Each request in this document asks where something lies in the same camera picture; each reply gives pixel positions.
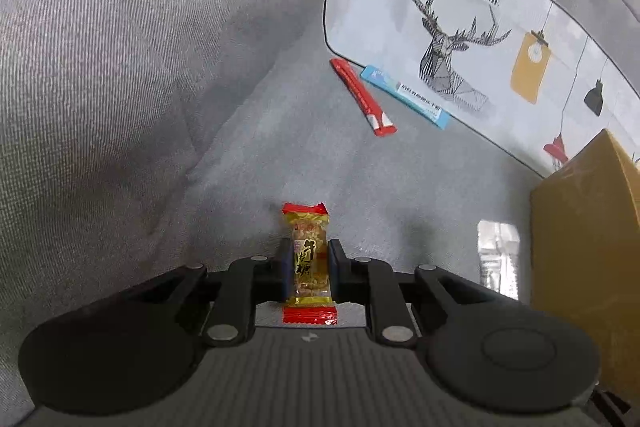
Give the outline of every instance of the hanging lamp illustration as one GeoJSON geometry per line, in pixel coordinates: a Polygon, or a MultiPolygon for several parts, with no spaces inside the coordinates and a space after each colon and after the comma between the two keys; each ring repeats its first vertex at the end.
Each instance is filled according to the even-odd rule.
{"type": "Polygon", "coordinates": [[[538,101],[538,91],[551,56],[544,29],[552,6],[553,3],[549,5],[542,29],[539,32],[531,30],[524,36],[511,71],[511,89],[532,104],[538,101]]]}
{"type": "Polygon", "coordinates": [[[564,151],[562,131],[554,138],[553,142],[546,144],[543,149],[546,153],[551,155],[551,158],[553,158],[553,165],[556,171],[569,161],[569,158],[564,151]]]}
{"type": "Polygon", "coordinates": [[[596,80],[596,86],[588,90],[587,94],[584,96],[584,103],[593,111],[595,116],[600,116],[602,112],[602,73],[604,72],[604,66],[607,65],[607,60],[609,60],[609,57],[604,61],[600,77],[596,80]]]}
{"type": "Polygon", "coordinates": [[[574,90],[575,79],[578,78],[578,67],[580,66],[580,61],[582,60],[582,56],[584,55],[584,50],[587,47],[587,42],[589,41],[589,37],[584,41],[584,47],[582,48],[582,53],[580,54],[580,58],[578,58],[578,63],[575,65],[575,75],[574,82],[571,85],[571,89],[569,90],[569,94],[566,96],[566,100],[564,101],[564,106],[562,107],[562,113],[560,114],[560,132],[558,136],[556,136],[551,143],[545,144],[542,148],[544,152],[546,152],[552,158],[552,164],[554,166],[554,170],[557,171],[562,167],[565,163],[569,161],[569,157],[566,155],[564,150],[564,140],[562,140],[562,126],[564,125],[564,112],[566,111],[566,106],[569,103],[569,98],[571,97],[571,93],[574,90]]]}

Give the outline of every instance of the round black pad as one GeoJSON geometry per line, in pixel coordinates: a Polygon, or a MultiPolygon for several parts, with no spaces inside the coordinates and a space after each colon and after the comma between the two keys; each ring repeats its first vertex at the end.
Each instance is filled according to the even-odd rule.
{"type": "Polygon", "coordinates": [[[578,328],[499,302],[450,310],[426,362],[461,399],[528,414],[569,406],[593,387],[600,368],[596,346],[578,328]]]}
{"type": "Polygon", "coordinates": [[[164,397],[194,369],[192,338],[159,305],[124,302],[89,318],[33,330],[18,367],[36,403],[110,415],[164,397]]]}

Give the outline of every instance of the cardboard box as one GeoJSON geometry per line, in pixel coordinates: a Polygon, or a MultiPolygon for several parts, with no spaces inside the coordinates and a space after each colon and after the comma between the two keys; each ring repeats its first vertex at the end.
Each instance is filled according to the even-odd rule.
{"type": "Polygon", "coordinates": [[[640,172],[603,130],[531,193],[532,306],[600,346],[600,383],[640,403],[640,172]]]}

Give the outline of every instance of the red snack stick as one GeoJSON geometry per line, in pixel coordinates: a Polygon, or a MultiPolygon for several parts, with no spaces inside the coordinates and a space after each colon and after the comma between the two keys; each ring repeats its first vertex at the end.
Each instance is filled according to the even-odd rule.
{"type": "Polygon", "coordinates": [[[362,112],[369,120],[369,124],[376,136],[386,136],[397,131],[396,126],[388,119],[382,108],[371,96],[371,93],[364,87],[362,81],[355,74],[351,65],[344,58],[332,58],[332,67],[338,76],[347,85],[349,91],[356,99],[362,112]]]}

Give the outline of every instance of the deer head illustration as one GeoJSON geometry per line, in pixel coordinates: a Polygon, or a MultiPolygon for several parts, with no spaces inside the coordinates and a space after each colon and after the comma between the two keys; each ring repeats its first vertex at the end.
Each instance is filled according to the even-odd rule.
{"type": "Polygon", "coordinates": [[[511,30],[496,37],[498,33],[498,23],[495,19],[494,10],[489,5],[493,25],[487,32],[482,32],[476,36],[478,20],[474,17],[471,28],[467,30],[456,30],[454,35],[447,35],[438,24],[438,17],[433,12],[431,5],[434,0],[412,0],[422,14],[422,25],[430,33],[431,44],[425,52],[420,62],[420,77],[431,89],[442,95],[449,95],[458,103],[461,103],[472,110],[479,110],[486,97],[478,90],[471,87],[459,74],[451,68],[451,54],[454,51],[466,51],[469,44],[479,46],[494,46],[506,39],[511,30]]]}

